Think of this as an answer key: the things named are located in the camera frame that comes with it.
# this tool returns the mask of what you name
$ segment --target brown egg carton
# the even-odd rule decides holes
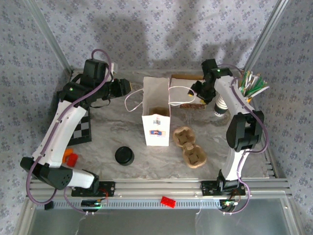
[[[173,133],[175,144],[182,148],[182,157],[190,168],[197,168],[206,163],[206,153],[195,144],[196,137],[188,126],[178,128]]]

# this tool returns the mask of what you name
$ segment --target orange block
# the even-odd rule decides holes
[[[73,153],[73,149],[72,148],[68,148],[65,150],[64,154],[63,154],[63,159],[62,159],[62,163],[66,163],[67,162],[67,157],[69,155],[71,155]]]

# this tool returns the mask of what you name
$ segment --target black round cap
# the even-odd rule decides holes
[[[133,151],[126,146],[120,147],[115,152],[115,159],[121,165],[130,165],[133,163],[135,155]]]

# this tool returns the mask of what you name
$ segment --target paper bag handle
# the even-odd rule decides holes
[[[195,94],[196,94],[196,93],[195,93],[191,88],[189,88],[189,87],[173,86],[173,87],[169,87],[168,90],[170,90],[171,88],[177,88],[177,87],[186,88],[186,89],[191,90],[191,91],[194,93],[194,95],[193,95],[193,97],[194,97],[193,100],[188,101],[188,102],[177,102],[177,101],[175,101],[175,102],[169,102],[168,104],[170,104],[170,105],[172,105],[172,106],[178,106],[178,105],[181,105],[181,104],[188,104],[188,103],[191,103],[191,102],[195,101],[195,99],[196,99]],[[128,112],[134,111],[136,108],[138,108],[140,105],[142,105],[142,102],[141,102],[140,104],[138,104],[136,107],[134,107],[132,110],[129,110],[129,109],[127,108],[127,105],[126,105],[126,100],[127,100],[131,95],[135,94],[136,92],[142,91],[142,90],[143,90],[143,89],[139,89],[139,90],[137,90],[137,91],[135,91],[135,92],[129,94],[128,96],[126,96],[125,101],[124,101],[124,104],[125,104],[125,108],[126,108],[126,110],[127,110]]]
[[[124,101],[124,104],[125,104],[125,108],[126,108],[126,110],[127,110],[128,112],[132,112],[132,111],[134,111],[136,108],[138,108],[140,105],[142,105],[142,102],[141,102],[141,103],[138,104],[136,107],[134,107],[132,110],[128,110],[127,105],[126,105],[126,100],[127,100],[131,95],[133,95],[133,94],[135,94],[136,92],[139,92],[139,91],[143,91],[143,88],[142,88],[142,89],[139,89],[139,90],[137,90],[137,91],[135,91],[135,92],[133,92],[133,93],[131,93],[131,94],[129,94],[128,96],[126,96],[125,101]]]
[[[196,93],[195,93],[191,88],[189,88],[189,87],[173,86],[173,87],[170,87],[168,90],[170,90],[171,88],[176,88],[176,87],[182,87],[182,88],[187,88],[187,89],[191,90],[191,91],[194,93],[194,95],[193,95],[194,98],[193,98],[193,100],[188,101],[188,102],[177,102],[177,101],[174,101],[174,102],[169,102],[168,104],[173,105],[173,106],[179,106],[179,105],[181,105],[181,104],[188,104],[188,103],[191,103],[191,102],[194,102],[194,101],[195,101],[195,99],[196,99]]]

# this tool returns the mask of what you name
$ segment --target checkerboard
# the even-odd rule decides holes
[[[91,141],[91,126],[90,126],[90,109],[77,124],[72,137],[68,142],[68,146]]]

